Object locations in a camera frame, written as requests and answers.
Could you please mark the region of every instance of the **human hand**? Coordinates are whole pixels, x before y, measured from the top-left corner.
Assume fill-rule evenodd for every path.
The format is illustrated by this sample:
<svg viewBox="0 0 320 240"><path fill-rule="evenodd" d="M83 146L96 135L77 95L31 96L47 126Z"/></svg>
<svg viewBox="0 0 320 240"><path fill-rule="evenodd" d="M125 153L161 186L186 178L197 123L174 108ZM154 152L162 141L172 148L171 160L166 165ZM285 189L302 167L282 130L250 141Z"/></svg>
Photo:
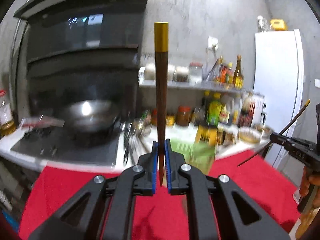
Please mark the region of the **human hand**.
<svg viewBox="0 0 320 240"><path fill-rule="evenodd" d="M307 178L307 168L306 166L303 168L303 176L301 179L301 185L300 185L300 195L305 197L309 193L309 187L310 184L316 185L320 187L320 175L311 175L309 178ZM315 199L312 202L313 208L320 207L320 189L318 189L318 192L316 194Z"/></svg>

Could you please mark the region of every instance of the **metal bolt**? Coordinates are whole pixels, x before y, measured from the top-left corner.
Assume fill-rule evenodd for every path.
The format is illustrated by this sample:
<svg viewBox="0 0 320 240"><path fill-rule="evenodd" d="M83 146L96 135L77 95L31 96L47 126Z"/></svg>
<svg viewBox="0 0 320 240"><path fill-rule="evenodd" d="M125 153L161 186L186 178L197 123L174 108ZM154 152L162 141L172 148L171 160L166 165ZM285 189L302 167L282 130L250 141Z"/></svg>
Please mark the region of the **metal bolt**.
<svg viewBox="0 0 320 240"><path fill-rule="evenodd" d="M134 165L132 169L135 172L140 172L143 170L142 166L140 166L140 165Z"/></svg>
<svg viewBox="0 0 320 240"><path fill-rule="evenodd" d="M189 164L182 164L181 165L181 169L183 171L190 171L191 170L191 166Z"/></svg>
<svg viewBox="0 0 320 240"><path fill-rule="evenodd" d="M93 181L97 184L100 184L104 181L104 177L102 175L95 176Z"/></svg>
<svg viewBox="0 0 320 240"><path fill-rule="evenodd" d="M219 176L219 180L223 183L226 183L230 180L230 178L227 175L223 174L223 175Z"/></svg>

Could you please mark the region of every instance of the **yellow box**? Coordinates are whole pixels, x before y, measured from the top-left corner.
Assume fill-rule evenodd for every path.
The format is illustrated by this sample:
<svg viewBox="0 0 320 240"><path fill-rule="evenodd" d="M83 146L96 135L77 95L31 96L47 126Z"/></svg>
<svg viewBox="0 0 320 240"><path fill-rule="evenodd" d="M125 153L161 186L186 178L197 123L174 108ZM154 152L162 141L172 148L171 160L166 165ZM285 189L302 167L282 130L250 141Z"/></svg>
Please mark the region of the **yellow box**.
<svg viewBox="0 0 320 240"><path fill-rule="evenodd" d="M287 31L288 27L285 24L285 21L282 19L272 19L270 20L271 26L275 29L275 31Z"/></svg>

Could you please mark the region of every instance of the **gold chopstick tip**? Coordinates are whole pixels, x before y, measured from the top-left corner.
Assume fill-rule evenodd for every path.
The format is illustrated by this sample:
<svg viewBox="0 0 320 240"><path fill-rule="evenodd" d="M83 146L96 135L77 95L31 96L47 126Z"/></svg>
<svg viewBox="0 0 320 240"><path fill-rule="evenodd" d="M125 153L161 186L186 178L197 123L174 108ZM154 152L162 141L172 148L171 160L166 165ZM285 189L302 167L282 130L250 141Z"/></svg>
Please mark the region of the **gold chopstick tip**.
<svg viewBox="0 0 320 240"><path fill-rule="evenodd" d="M155 52L168 52L169 47L169 23L155 22Z"/></svg>

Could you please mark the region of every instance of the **gray wall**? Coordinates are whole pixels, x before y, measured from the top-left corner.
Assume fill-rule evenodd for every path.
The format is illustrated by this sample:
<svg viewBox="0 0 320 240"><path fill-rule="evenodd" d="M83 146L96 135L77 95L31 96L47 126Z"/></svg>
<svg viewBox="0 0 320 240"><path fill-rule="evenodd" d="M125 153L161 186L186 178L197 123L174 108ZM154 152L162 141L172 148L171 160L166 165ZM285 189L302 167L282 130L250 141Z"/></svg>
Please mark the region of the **gray wall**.
<svg viewBox="0 0 320 240"><path fill-rule="evenodd" d="M305 83L303 101L311 103L298 119L294 136L316 142L316 104L320 103L320 90L315 87L315 78L320 79L320 24L305 0L267 0L273 18L284 19L289 30L299 29L301 33ZM288 158L283 172L296 183L300 183L303 165Z"/></svg>
<svg viewBox="0 0 320 240"><path fill-rule="evenodd" d="M218 38L225 61L236 65L242 55L244 87L253 87L255 72L254 34L256 18L270 19L265 0L148 0L142 42L142 65L154 61L153 24L169 22L169 63L188 66L191 61L205 63L208 37ZM216 57L210 52L209 64ZM155 107L155 91L141 89L143 106ZM190 90L168 91L168 108L178 105L199 106L203 92Z"/></svg>
<svg viewBox="0 0 320 240"><path fill-rule="evenodd" d="M15 11L21 7L26 0L15 0L0 23L0 89L8 89L9 85L9 62L12 39L18 20L13 18Z"/></svg>

